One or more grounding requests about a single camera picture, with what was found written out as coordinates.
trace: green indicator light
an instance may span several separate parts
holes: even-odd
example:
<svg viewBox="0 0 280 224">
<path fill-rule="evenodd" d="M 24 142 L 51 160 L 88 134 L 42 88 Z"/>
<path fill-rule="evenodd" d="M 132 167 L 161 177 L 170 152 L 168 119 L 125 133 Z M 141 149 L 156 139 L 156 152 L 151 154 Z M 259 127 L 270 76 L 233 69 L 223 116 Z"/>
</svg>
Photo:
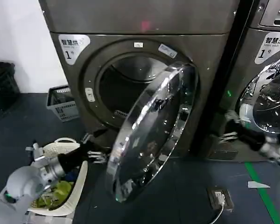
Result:
<svg viewBox="0 0 280 224">
<path fill-rule="evenodd" d="M 229 97 L 231 97 L 231 92 L 229 90 L 227 91 L 227 94 Z"/>
</svg>

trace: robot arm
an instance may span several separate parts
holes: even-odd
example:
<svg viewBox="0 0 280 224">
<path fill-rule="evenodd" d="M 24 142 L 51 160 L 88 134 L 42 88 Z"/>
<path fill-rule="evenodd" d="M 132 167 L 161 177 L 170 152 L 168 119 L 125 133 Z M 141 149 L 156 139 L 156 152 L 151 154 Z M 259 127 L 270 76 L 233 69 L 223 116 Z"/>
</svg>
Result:
<svg viewBox="0 0 280 224">
<path fill-rule="evenodd" d="M 68 154 L 59 154 L 49 160 L 39 156 L 41 159 L 32 166 L 14 171 L 0 193 L 0 224 L 21 224 L 31 203 L 83 161 L 104 163 L 106 156 L 94 149 L 94 144 L 88 141 Z"/>
</svg>

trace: gray plastic crate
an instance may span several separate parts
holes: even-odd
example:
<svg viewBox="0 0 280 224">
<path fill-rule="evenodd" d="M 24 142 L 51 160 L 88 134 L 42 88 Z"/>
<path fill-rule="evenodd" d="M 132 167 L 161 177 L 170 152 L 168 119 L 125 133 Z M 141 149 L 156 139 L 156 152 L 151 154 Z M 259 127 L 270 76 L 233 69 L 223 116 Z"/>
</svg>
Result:
<svg viewBox="0 0 280 224">
<path fill-rule="evenodd" d="M 68 85 L 49 89 L 47 108 L 62 121 L 69 121 L 79 117 L 74 98 Z"/>
</svg>

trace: green floor tape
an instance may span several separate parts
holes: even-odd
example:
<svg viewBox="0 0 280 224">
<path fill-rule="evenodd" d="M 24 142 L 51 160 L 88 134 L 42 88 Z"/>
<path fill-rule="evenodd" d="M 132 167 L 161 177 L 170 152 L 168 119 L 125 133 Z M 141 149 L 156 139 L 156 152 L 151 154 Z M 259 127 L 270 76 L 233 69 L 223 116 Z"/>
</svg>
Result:
<svg viewBox="0 0 280 224">
<path fill-rule="evenodd" d="M 245 166 L 246 166 L 246 169 L 247 169 L 251 179 L 253 181 L 261 183 L 261 180 L 258 177 L 253 165 L 249 162 L 245 162 Z M 260 194 L 260 197 L 261 197 L 263 203 L 265 204 L 266 209 L 269 212 L 274 224 L 280 224 L 280 216 L 279 216 L 272 200 L 270 199 L 269 195 L 267 194 L 266 189 L 265 188 L 258 188 L 257 190 L 258 190 L 258 192 Z"/>
</svg>

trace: white cable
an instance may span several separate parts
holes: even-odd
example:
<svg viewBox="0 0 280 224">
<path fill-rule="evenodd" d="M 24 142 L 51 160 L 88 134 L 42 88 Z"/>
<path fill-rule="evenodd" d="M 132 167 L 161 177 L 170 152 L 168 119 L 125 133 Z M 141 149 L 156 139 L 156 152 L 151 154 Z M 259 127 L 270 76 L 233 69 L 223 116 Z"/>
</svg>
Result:
<svg viewBox="0 0 280 224">
<path fill-rule="evenodd" d="M 209 224 L 214 224 L 214 223 L 218 220 L 218 218 L 222 215 L 223 210 L 224 210 L 224 205 L 222 204 L 222 205 L 221 205 L 221 210 L 220 210 L 219 214 L 218 214 L 217 217 L 216 217 L 211 223 L 209 223 Z"/>
<path fill-rule="evenodd" d="M 225 195 L 222 194 L 220 191 L 215 192 L 216 197 L 218 198 L 218 202 L 221 205 L 221 210 L 219 212 L 219 214 L 217 215 L 217 217 L 209 224 L 214 224 L 218 218 L 222 215 L 223 210 L 224 210 L 224 205 L 225 205 Z"/>
</svg>

